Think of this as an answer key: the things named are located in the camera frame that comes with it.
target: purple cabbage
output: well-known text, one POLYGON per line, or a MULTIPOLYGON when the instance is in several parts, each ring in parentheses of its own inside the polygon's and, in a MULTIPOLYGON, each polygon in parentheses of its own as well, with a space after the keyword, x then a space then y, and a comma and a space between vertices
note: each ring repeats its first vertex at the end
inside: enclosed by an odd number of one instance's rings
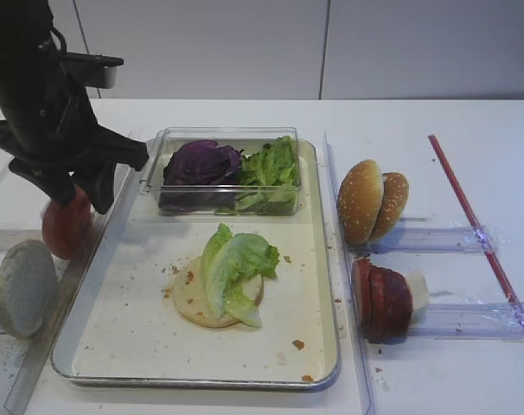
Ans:
MULTIPOLYGON (((214 140, 184 144, 169 160, 163 172, 165 186, 237 185, 241 154, 233 147, 220 147, 214 140)), ((164 192, 158 205, 164 210, 191 211, 198 208, 232 208, 232 192, 164 192)))

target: tray rim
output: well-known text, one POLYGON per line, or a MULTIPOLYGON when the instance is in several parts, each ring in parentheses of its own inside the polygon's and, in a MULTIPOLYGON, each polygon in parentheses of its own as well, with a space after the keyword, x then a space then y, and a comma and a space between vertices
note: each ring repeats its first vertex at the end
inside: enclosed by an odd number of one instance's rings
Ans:
MULTIPOLYGON (((156 141, 158 139, 157 137, 152 138, 147 142, 148 146, 156 145, 156 141)), ((317 151, 316 146, 304 139, 298 139, 297 140, 298 145, 301 144, 306 145, 310 149, 310 154, 313 155, 313 163, 315 164, 315 167, 313 169, 314 171, 314 181, 317 188, 317 201, 315 203, 315 206, 317 207, 318 216, 321 218, 321 231, 323 234, 324 240, 327 238, 326 234, 326 228, 325 228, 325 218, 323 216, 323 198, 322 198, 322 190, 320 186, 320 175, 318 170, 318 164, 317 164, 317 151)), ((130 171, 128 176, 128 182, 127 186, 125 187, 125 191, 122 191, 119 193, 119 198, 114 202, 115 206, 112 210, 113 212, 119 211, 121 203, 123 203, 123 200, 125 200, 126 196, 128 195, 129 189, 132 187, 132 184, 136 182, 137 186, 137 193, 141 195, 141 187, 143 184, 143 178, 144 178, 144 171, 130 171)), ((96 254, 97 250, 99 248, 99 245, 95 246, 94 252, 90 253, 91 261, 88 261, 89 263, 92 262, 94 255, 96 254)), ((313 382, 305 382, 305 381, 279 381, 279 380, 203 380, 203 379, 169 379, 169 378, 129 378, 129 377, 114 377, 114 376, 104 376, 104 377, 97 377, 97 376, 83 376, 83 375, 71 375, 62 372, 55 364, 54 362, 54 351, 56 348, 56 345, 58 344, 58 341, 60 339, 60 336, 62 334, 62 328, 67 322, 68 317, 70 316, 70 313, 72 311, 72 308, 74 307, 75 300, 79 294, 80 287, 75 292, 72 301, 70 302, 68 306, 68 310, 66 315, 64 316, 64 321, 61 324, 61 329, 56 334, 56 337, 53 342, 53 347, 50 350, 49 353, 49 363, 51 365, 51 368, 53 368, 54 372, 57 373, 62 379, 69 381, 73 385, 81 386, 81 387, 101 387, 101 388, 140 388, 140 389, 149 389, 149 388, 186 388, 186 389, 216 389, 216 390, 258 390, 258 391, 282 391, 282 392, 319 392, 324 389, 327 389, 328 387, 332 386, 335 383, 335 380, 338 378, 339 373, 341 372, 342 367, 342 353, 341 353, 341 345, 339 342, 339 333, 338 333, 338 326, 337 326, 337 317, 336 317, 336 310, 333 305, 333 292, 332 292, 332 280, 331 275, 329 272, 329 255, 327 252, 327 249, 325 250, 323 256, 325 257, 325 270, 327 273, 327 277, 325 278, 326 284, 328 286, 328 289, 330 295, 330 310, 331 310, 331 316, 333 321, 333 333, 334 333, 334 344, 335 344, 335 363, 333 364, 333 367, 331 370, 320 380, 313 381, 313 382)), ((83 282, 86 278, 86 275, 84 274, 82 276, 83 282)))

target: tomato slice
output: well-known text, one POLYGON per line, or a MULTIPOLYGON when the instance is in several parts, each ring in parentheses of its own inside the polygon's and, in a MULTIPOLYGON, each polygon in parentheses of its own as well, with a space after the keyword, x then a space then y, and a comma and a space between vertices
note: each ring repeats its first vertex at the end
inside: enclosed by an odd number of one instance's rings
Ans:
POLYGON ((61 207, 55 201, 48 204, 43 215, 43 242, 60 259, 70 259, 81 245, 86 230, 92 225, 91 202, 76 186, 72 202, 61 207))

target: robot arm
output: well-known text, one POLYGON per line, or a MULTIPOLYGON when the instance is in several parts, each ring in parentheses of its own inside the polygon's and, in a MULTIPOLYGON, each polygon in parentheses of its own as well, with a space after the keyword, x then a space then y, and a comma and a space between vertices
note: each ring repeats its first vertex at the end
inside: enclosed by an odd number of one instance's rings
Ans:
POLYGON ((61 207, 76 184, 106 213, 117 163, 140 170, 149 158, 145 144, 98 124, 86 94, 86 86, 112 87, 122 64, 68 53, 48 0, 0 0, 0 148, 14 157, 10 171, 61 207))

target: metal tray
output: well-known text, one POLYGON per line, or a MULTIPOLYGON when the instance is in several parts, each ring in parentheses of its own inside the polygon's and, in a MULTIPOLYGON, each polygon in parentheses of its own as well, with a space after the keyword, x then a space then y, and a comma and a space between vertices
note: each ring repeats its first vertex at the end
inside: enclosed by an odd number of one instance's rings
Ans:
POLYGON ((316 151, 300 140, 299 156, 303 189, 292 216, 162 216, 152 196, 139 193, 135 174, 58 335, 54 370, 81 386, 331 385, 340 359, 316 151), (204 329, 164 298, 172 266, 200 255, 220 222, 234 233, 260 233, 281 253, 278 280, 265 285, 261 329, 204 329), (295 340, 304 342, 302 350, 295 340), (303 381, 306 375, 312 380, 303 381))

